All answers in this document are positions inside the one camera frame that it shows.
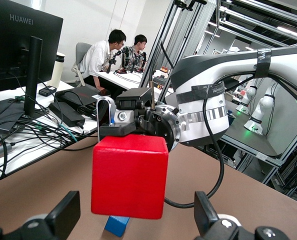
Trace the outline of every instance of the black hair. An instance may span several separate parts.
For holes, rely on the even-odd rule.
[[[138,44],[138,43],[143,43],[143,42],[148,42],[148,39],[146,38],[146,36],[140,34],[140,35],[137,35],[135,38],[134,38],[134,45]]]
[[[120,43],[122,41],[126,41],[127,36],[122,32],[121,30],[114,29],[113,31],[110,32],[109,37],[108,37],[108,42],[110,44],[113,43]]]

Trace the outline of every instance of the white bottle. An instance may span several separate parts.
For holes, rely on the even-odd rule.
[[[65,55],[63,53],[60,53],[60,52],[56,53],[56,60],[54,63],[52,78],[50,81],[47,82],[48,86],[52,86],[54,88],[59,87],[61,75],[63,72],[64,57],[65,57]]]

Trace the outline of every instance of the black pants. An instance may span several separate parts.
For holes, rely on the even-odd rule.
[[[106,90],[110,91],[111,92],[111,98],[113,100],[115,100],[117,98],[118,95],[120,95],[123,91],[125,91],[124,88],[120,87],[120,86],[117,86],[115,85],[114,83],[102,78],[102,77],[98,77],[99,79],[99,84],[102,88],[105,88]],[[86,78],[84,78],[84,82],[86,84],[89,84],[89,85],[92,85],[92,86],[95,86],[95,83],[94,83],[94,78],[93,76],[88,76]]]

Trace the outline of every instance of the gray table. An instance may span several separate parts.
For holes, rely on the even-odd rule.
[[[264,135],[251,132],[244,127],[244,124],[248,121],[249,116],[243,113],[237,113],[236,107],[236,104],[226,101],[226,109],[232,110],[236,119],[227,129],[226,133],[221,137],[221,140],[246,152],[249,155],[248,157],[255,157],[271,165],[271,168],[267,170],[267,173],[262,181],[262,183],[267,184],[283,163],[279,160],[278,154]]]

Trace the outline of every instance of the black monitor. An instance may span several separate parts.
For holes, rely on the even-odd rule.
[[[33,61],[29,60],[31,36],[42,40],[39,72],[35,74],[43,82],[51,79],[62,24],[60,17],[0,0],[0,91],[30,85],[27,76]]]

